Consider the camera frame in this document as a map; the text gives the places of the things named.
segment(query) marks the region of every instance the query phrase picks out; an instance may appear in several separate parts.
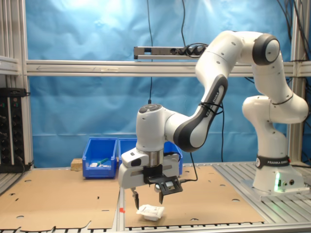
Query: blue plastic bin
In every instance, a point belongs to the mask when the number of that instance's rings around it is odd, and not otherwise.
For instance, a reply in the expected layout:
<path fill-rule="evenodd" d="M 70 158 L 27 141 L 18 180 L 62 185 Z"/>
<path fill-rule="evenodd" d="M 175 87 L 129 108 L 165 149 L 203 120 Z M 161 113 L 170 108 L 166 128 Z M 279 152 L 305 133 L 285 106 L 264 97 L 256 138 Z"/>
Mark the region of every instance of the blue plastic bin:
<path fill-rule="evenodd" d="M 91 137 L 88 140 L 82 157 L 83 176 L 85 178 L 114 178 L 116 176 L 117 142 L 117 138 Z M 103 163 L 107 167 L 89 167 L 90 164 L 97 163 L 105 158 L 109 159 Z"/>
<path fill-rule="evenodd" d="M 119 166 L 122 164 L 122 154 L 133 149 L 136 146 L 137 138 L 119 138 Z M 183 173 L 183 154 L 181 149 L 172 142 L 166 142 L 164 144 L 164 153 L 178 152 L 180 153 L 179 161 L 179 175 Z"/>

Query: black cable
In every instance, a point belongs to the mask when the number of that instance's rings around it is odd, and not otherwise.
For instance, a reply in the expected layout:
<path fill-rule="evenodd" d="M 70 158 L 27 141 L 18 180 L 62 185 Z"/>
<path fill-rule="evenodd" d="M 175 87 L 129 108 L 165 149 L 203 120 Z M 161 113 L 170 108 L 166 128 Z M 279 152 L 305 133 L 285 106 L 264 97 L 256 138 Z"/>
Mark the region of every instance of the black cable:
<path fill-rule="evenodd" d="M 311 52 L 310 46 L 309 46 L 308 40 L 306 39 L 303 27 L 301 26 L 300 17 L 299 17 L 299 13 L 298 13 L 296 2 L 295 1 L 293 1 L 293 2 L 294 2 L 294 9 L 295 9 L 295 12 L 296 12 L 297 23 L 298 23 L 298 28 L 299 28 L 299 31 L 300 31 L 300 35 L 301 35 L 302 39 L 305 41 L 305 43 L 302 43 L 302 45 L 304 47 L 304 50 L 305 50 L 305 53 L 306 53 L 306 57 L 309 60 L 309 55 L 308 55 L 308 51 L 306 49 L 306 44 L 308 45 L 309 52 Z"/>
<path fill-rule="evenodd" d="M 302 150 L 301 151 L 304 155 L 305 155 L 305 157 L 307 158 L 307 161 L 306 162 L 309 162 L 309 163 L 311 163 L 311 159 L 309 158 L 309 156 Z"/>
<path fill-rule="evenodd" d="M 181 36 L 183 37 L 184 46 L 186 46 L 185 38 L 184 38 L 184 24 L 185 24 L 185 17 L 186 17 L 186 9 L 185 9 L 185 3 L 183 2 L 183 8 L 184 8 L 184 17 L 183 17 L 183 24 L 181 25 Z"/>
<path fill-rule="evenodd" d="M 163 154 L 163 156 L 165 157 L 165 156 L 168 156 L 168 155 L 173 155 L 173 154 L 179 154 L 179 159 L 178 159 L 178 161 L 180 161 L 180 159 L 181 159 L 181 154 L 179 153 L 179 152 L 166 152 L 166 153 L 164 153 Z"/>
<path fill-rule="evenodd" d="M 290 39 L 290 41 L 292 41 L 292 35 L 291 35 L 291 30 L 290 30 L 290 23 L 289 23 L 289 21 L 288 21 L 287 15 L 286 15 L 286 13 L 285 13 L 285 11 L 284 11 L 284 8 L 282 7 L 280 1 L 277 0 L 277 2 L 278 2 L 278 4 L 280 5 L 280 7 L 281 7 L 281 9 L 282 9 L 282 12 L 283 12 L 283 14 L 284 14 L 284 16 L 285 16 L 285 19 L 286 19 L 288 38 Z"/>
<path fill-rule="evenodd" d="M 246 80 L 248 80 L 251 83 L 254 83 L 254 81 L 250 80 L 248 77 L 244 77 Z"/>
<path fill-rule="evenodd" d="M 311 129 L 311 125 L 310 125 L 308 122 L 306 122 L 306 121 L 305 121 L 305 123 L 306 123 L 306 124 L 309 126 L 309 128 Z"/>
<path fill-rule="evenodd" d="M 22 158 L 20 157 L 17 157 L 17 161 L 19 161 L 21 163 L 21 165 L 23 166 L 23 172 L 20 174 L 20 176 L 13 182 L 11 183 L 6 189 L 4 189 L 1 193 L 0 193 L 0 196 L 5 193 L 6 191 L 8 191 L 10 188 L 12 188 L 24 175 L 25 173 L 25 165 L 23 163 L 23 160 Z"/>
<path fill-rule="evenodd" d="M 190 157 L 191 157 L 191 160 L 192 160 L 192 165 L 193 165 L 193 169 L 194 169 L 194 173 L 195 173 L 195 177 L 196 178 L 195 178 L 195 180 L 192 180 L 192 179 L 182 179 L 182 180 L 179 180 L 181 183 L 185 183 L 185 182 L 189 182 L 189 181 L 197 181 L 199 179 L 198 178 L 198 174 L 196 173 L 195 164 L 194 164 L 191 152 L 190 152 Z"/>
<path fill-rule="evenodd" d="M 223 151 L 224 151 L 224 128 L 225 128 L 225 111 L 224 111 L 224 104 L 222 102 L 222 108 L 223 108 L 223 129 L 222 129 L 222 162 L 224 161 L 224 154 L 223 154 Z"/>
<path fill-rule="evenodd" d="M 149 33 L 150 33 L 150 39 L 151 39 L 151 47 L 153 47 L 154 42 L 152 39 L 151 26 L 150 26 L 149 0 L 147 0 L 147 10 L 148 10 L 148 24 L 149 24 Z M 151 91 L 152 91 L 152 77 L 150 77 L 150 92 L 149 92 L 148 104 L 151 103 Z"/>
<path fill-rule="evenodd" d="M 292 165 L 292 166 L 295 166 L 295 167 L 303 167 L 303 168 L 311 168 L 311 166 L 302 166 L 302 165 Z"/>

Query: blue curtain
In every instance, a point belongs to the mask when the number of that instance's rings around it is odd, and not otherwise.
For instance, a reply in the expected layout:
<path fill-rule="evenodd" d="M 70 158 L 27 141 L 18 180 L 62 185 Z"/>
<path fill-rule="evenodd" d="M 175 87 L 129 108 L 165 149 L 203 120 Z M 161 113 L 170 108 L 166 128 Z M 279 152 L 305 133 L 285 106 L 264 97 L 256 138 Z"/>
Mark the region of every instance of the blue curtain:
<path fill-rule="evenodd" d="M 150 0 L 154 46 L 183 46 L 181 0 Z M 290 59 L 285 17 L 271 0 L 185 0 L 186 44 L 210 43 L 224 30 L 275 35 Z M 150 46 L 146 0 L 26 0 L 29 59 L 133 61 L 134 46 Z M 150 77 L 30 77 L 36 167 L 69 166 L 89 137 L 135 137 L 138 109 L 149 98 Z M 257 136 L 242 114 L 258 95 L 243 77 L 229 78 L 224 99 L 225 161 L 254 161 Z M 155 77 L 152 101 L 192 115 L 203 87 L 195 77 Z M 286 132 L 286 125 L 277 129 Z M 215 117 L 195 162 L 221 160 L 222 115 Z M 190 157 L 184 153 L 184 162 Z"/>

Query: small white object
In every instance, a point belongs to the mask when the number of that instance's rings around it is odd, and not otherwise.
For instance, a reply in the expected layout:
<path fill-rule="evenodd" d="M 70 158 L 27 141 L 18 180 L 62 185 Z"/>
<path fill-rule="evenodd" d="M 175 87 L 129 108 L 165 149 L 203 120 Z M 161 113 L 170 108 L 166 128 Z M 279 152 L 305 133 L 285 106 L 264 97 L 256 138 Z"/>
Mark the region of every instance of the small white object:
<path fill-rule="evenodd" d="M 111 167 L 110 165 L 100 164 L 99 167 Z"/>
<path fill-rule="evenodd" d="M 162 218 L 164 207 L 142 205 L 136 214 L 143 215 L 146 220 L 158 221 Z"/>
<path fill-rule="evenodd" d="M 97 163 L 92 163 L 89 167 L 97 167 Z"/>

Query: electrical panel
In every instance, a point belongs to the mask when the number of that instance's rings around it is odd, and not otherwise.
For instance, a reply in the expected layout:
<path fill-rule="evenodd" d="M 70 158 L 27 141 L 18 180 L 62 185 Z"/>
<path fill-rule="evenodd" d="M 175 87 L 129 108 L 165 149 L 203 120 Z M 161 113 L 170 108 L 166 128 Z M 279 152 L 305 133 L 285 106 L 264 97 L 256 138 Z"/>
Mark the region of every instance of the electrical panel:
<path fill-rule="evenodd" d="M 23 172 L 25 164 L 21 100 L 24 91 L 0 88 L 0 173 Z"/>

